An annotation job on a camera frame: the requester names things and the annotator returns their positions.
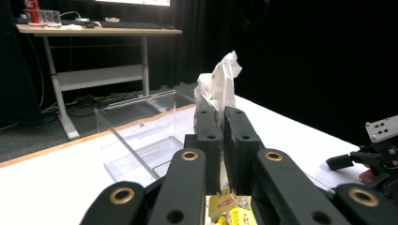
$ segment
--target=monitor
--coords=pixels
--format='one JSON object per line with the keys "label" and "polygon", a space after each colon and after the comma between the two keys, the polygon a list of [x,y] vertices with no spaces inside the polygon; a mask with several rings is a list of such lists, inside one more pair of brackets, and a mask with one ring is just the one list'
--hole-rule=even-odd
{"label": "monitor", "polygon": [[95,3],[151,5],[170,7],[170,0],[92,0]]}

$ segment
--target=white desk frame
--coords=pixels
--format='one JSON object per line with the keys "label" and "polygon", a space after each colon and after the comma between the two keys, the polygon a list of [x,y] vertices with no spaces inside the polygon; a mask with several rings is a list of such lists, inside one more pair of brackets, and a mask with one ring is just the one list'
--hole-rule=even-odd
{"label": "white desk frame", "polygon": [[[82,28],[79,30],[67,29],[45,29],[30,28],[25,24],[17,24],[22,34],[31,34],[35,37],[42,37],[47,61],[52,75],[53,87],[56,101],[59,107],[59,120],[70,140],[80,138],[79,132],[71,122],[62,97],[63,91],[81,89],[92,86],[99,86],[112,83],[124,83],[143,80],[144,95],[149,95],[149,74],[147,60],[147,36],[170,36],[182,34],[180,30],[165,29],[122,29],[122,28],[102,28],[94,29]],[[57,73],[55,70],[53,55],[50,48],[48,37],[104,37],[104,36],[139,36],[141,37],[141,65],[128,67],[98,68],[81,71]]]}

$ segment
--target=clear plastic box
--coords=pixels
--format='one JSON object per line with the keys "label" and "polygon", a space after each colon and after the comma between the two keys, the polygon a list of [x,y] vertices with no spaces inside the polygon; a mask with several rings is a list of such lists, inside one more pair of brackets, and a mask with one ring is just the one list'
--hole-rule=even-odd
{"label": "clear plastic box", "polygon": [[115,182],[146,187],[167,173],[173,154],[193,134],[194,100],[177,91],[140,97],[97,110],[104,166]]}

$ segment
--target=white tabletop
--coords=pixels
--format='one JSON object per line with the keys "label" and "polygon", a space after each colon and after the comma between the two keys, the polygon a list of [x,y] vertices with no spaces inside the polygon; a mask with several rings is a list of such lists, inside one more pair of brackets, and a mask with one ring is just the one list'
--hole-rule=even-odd
{"label": "white tabletop", "polygon": [[127,28],[84,28],[75,26],[70,29],[63,26],[61,29],[47,29],[43,27],[31,27],[26,24],[17,24],[22,34],[32,34],[38,37],[88,37],[88,36],[168,36],[182,34],[180,30],[167,29],[127,29]]}
{"label": "white tabletop", "polygon": [[[331,172],[325,163],[330,157],[357,151],[357,146],[241,97],[237,108],[248,115],[266,147],[287,153],[322,188],[360,182],[363,166]],[[79,224],[90,204],[113,183],[100,151],[107,139],[82,139],[13,165],[0,163],[0,224]]]}

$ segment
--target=desk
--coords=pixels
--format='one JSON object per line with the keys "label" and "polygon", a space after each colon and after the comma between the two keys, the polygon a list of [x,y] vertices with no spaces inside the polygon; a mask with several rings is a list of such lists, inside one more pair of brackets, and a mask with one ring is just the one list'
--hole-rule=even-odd
{"label": "desk", "polygon": [[[242,97],[244,111],[264,145],[289,154],[321,188],[360,183],[366,168],[356,164],[338,172],[325,160],[359,148],[267,110]],[[79,224],[85,211],[112,179],[103,167],[101,142],[107,133],[0,163],[0,224]]]}
{"label": "desk", "polygon": [[[70,29],[45,29],[30,28],[26,24],[17,24],[18,30],[22,34],[31,34],[35,37],[42,37],[47,60],[52,74],[53,87],[56,101],[59,107],[59,120],[70,140],[80,137],[73,123],[70,121],[65,108],[63,91],[81,89],[92,86],[99,86],[112,83],[123,83],[143,80],[144,95],[149,95],[149,75],[147,61],[147,36],[171,36],[182,34],[180,30],[166,29],[122,29],[122,28],[102,28],[94,29],[82,28],[79,30]],[[82,71],[72,71],[57,73],[54,60],[50,49],[48,37],[103,37],[103,36],[139,36],[141,37],[141,65],[129,67],[99,68]]]}

